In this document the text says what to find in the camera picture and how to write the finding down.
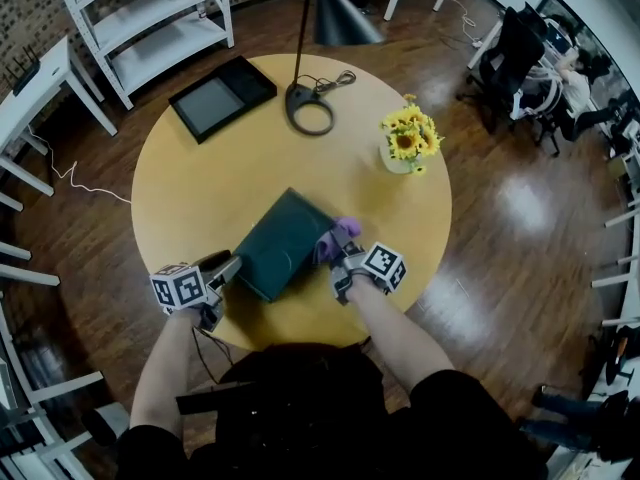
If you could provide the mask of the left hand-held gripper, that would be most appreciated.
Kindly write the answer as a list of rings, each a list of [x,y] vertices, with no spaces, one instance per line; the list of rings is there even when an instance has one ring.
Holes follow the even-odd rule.
[[[221,289],[241,267],[240,257],[232,257],[229,250],[221,250],[197,260],[193,266],[186,263],[166,265],[150,275],[150,282],[156,300],[166,314],[195,308],[200,314],[197,327],[204,332],[213,332],[223,315]]]

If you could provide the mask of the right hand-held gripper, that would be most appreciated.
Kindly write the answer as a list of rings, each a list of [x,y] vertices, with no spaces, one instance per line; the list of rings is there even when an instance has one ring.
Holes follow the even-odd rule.
[[[369,278],[385,295],[397,291],[407,274],[404,257],[380,242],[365,251],[347,231],[335,232],[338,257],[330,263],[330,284],[334,298],[348,303],[347,291],[356,276]]]

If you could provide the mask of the purple cloth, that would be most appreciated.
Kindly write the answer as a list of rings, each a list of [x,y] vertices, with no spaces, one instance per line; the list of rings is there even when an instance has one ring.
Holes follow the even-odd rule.
[[[335,243],[335,232],[347,231],[354,240],[361,234],[361,226],[355,217],[340,217],[334,220],[331,229],[325,232],[316,242],[313,262],[315,264],[330,263],[338,257],[338,246]]]

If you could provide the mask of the dark green box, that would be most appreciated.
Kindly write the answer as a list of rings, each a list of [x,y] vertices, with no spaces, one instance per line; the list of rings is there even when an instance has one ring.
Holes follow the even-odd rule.
[[[300,269],[311,264],[318,240],[334,220],[292,188],[287,189],[234,250],[239,279],[271,303]]]

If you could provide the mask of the person's left forearm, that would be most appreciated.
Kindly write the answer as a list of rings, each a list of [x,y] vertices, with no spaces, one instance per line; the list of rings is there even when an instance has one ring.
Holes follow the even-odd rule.
[[[167,318],[135,390],[131,427],[150,425],[182,438],[183,420],[176,398],[187,391],[190,336],[198,321],[194,308],[178,310]]]

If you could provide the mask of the person's right forearm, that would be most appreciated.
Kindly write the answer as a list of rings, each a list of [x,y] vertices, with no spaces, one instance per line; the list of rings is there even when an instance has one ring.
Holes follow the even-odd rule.
[[[441,346],[398,310],[369,277],[355,275],[346,298],[357,309],[383,362],[408,394],[427,377],[454,370]]]

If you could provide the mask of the white vase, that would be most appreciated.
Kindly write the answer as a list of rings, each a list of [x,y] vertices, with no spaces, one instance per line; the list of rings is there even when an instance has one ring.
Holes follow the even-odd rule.
[[[418,156],[399,149],[390,139],[379,145],[379,153],[386,169],[394,174],[411,174],[420,166]]]

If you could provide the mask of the yellow sunflower bouquet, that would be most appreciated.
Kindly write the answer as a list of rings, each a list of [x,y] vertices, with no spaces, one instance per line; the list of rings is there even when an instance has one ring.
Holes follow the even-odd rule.
[[[389,113],[381,122],[384,138],[390,139],[399,149],[419,157],[420,166],[410,175],[426,172],[425,162],[441,150],[444,137],[438,132],[435,121],[416,104],[416,96],[405,94],[403,106]]]

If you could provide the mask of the black flat box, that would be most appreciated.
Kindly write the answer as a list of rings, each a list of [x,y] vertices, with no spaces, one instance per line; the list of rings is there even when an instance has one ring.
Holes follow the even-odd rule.
[[[277,86],[243,56],[214,68],[169,98],[198,144],[277,96]]]

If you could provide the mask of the person's black clothing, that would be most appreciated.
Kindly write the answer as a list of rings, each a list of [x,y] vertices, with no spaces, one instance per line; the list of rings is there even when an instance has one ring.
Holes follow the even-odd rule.
[[[388,411],[358,346],[272,346],[222,376],[215,439],[192,452],[142,425],[116,480],[546,480],[535,446],[475,378],[441,370]]]

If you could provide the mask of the grey trash bin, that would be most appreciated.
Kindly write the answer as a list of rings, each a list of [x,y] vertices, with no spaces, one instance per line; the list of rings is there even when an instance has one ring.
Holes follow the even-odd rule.
[[[82,424],[91,437],[103,447],[114,445],[129,428],[130,416],[119,402],[85,412]]]

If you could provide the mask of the white shelf unit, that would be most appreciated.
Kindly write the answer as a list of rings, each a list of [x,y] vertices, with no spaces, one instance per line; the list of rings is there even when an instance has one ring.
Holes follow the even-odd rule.
[[[128,109],[131,95],[190,56],[234,46],[230,0],[134,0],[95,22],[99,0],[63,0],[107,81]]]

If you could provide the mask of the black office chair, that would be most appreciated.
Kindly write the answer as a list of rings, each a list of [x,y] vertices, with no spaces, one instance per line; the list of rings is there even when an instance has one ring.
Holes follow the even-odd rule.
[[[561,99],[562,78],[544,63],[547,24],[530,5],[516,11],[509,7],[497,23],[499,37],[488,39],[485,50],[466,76],[465,84],[475,92],[459,92],[456,99],[471,100],[488,133],[496,131],[506,116],[513,128],[522,119],[548,116]]]

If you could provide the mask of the white side table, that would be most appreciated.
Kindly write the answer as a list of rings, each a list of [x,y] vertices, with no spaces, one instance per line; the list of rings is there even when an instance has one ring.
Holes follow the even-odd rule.
[[[27,86],[17,96],[10,91],[0,102],[0,168],[39,192],[52,196],[53,187],[18,166],[4,154],[4,150],[10,142],[20,137],[41,154],[47,153],[47,148],[31,135],[28,127],[37,114],[60,93],[62,87],[69,86],[110,136],[115,136],[117,129],[100,108],[104,101],[103,94],[66,37],[39,59],[40,70]]]

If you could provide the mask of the black router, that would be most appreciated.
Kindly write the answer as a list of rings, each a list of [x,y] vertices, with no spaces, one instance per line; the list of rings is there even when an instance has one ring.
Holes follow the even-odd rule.
[[[20,58],[12,57],[12,65],[4,68],[3,79],[17,96],[39,72],[41,62],[30,45],[24,46]]]

